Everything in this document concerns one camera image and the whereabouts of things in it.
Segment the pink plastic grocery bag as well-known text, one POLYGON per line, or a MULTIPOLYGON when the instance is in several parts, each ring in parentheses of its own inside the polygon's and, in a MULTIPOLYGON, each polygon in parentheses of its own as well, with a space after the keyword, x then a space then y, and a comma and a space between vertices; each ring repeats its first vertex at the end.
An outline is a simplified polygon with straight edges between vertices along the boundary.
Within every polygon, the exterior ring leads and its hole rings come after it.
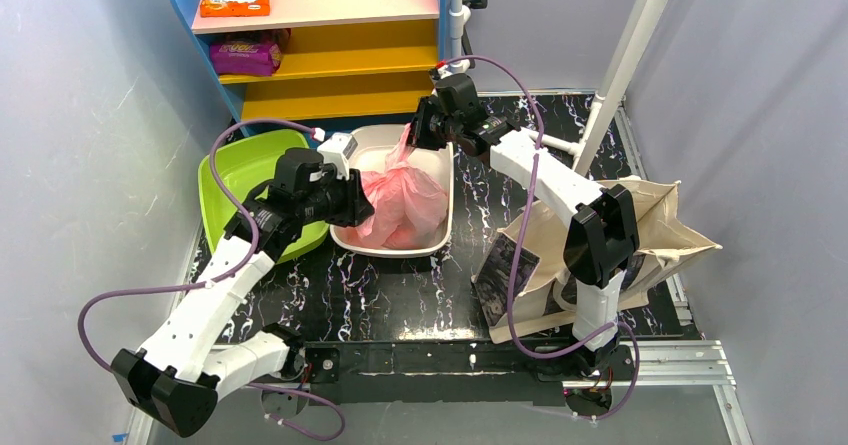
POLYGON ((365 196, 374 214, 362 224, 345 228, 342 236, 352 245, 373 249, 423 248, 435 240, 446 220, 450 197, 447 189, 418 160, 438 154, 407 144, 411 126, 403 127, 390 146, 373 147, 361 173, 365 196))

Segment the beige canvas tote bag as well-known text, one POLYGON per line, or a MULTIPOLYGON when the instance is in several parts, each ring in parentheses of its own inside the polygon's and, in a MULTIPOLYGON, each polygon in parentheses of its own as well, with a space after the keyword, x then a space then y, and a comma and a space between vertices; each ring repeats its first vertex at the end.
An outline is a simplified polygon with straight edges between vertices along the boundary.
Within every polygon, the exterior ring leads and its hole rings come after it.
MULTIPOLYGON (((644 306, 649 289, 678 270, 718 249, 677 217, 679 185, 627 176, 620 180, 634 199, 640 244, 622 282, 618 307, 644 306)), ((550 208, 535 201, 518 266, 513 316, 518 336, 574 322, 577 285, 566 270, 563 250, 567 227, 550 208)), ((472 283, 494 343, 509 340, 506 290, 522 220, 498 231, 472 283)))

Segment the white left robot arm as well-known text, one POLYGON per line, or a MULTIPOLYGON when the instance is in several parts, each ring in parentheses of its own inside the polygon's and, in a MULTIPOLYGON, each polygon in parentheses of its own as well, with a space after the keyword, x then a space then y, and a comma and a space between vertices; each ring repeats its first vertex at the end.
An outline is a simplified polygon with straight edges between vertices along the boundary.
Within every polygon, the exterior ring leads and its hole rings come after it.
POLYGON ((272 324, 224 351, 213 349, 253 287, 297 241, 304 226, 355 226, 373 213, 350 152, 330 143, 292 148, 274 176, 254 187, 245 212, 228 222, 203 285, 188 292, 135 351, 122 349, 110 370, 128 402, 180 437, 198 432, 218 402, 266 375, 298 379, 306 360, 301 335, 272 324))

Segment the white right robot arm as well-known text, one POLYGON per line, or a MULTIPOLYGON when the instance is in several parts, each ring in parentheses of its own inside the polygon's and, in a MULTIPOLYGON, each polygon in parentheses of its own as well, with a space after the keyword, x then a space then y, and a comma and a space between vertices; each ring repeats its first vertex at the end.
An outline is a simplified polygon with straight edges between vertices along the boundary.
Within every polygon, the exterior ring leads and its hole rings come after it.
POLYGON ((419 102, 407 143, 426 150, 457 145, 520 184, 530 200, 539 199, 566 225, 563 259, 577 289, 575 342, 556 352, 525 353, 534 359, 574 354, 588 369, 605 366, 618 346, 621 284, 640 243, 630 191, 581 176, 517 124, 489 114, 464 73, 435 77, 433 94, 419 102))

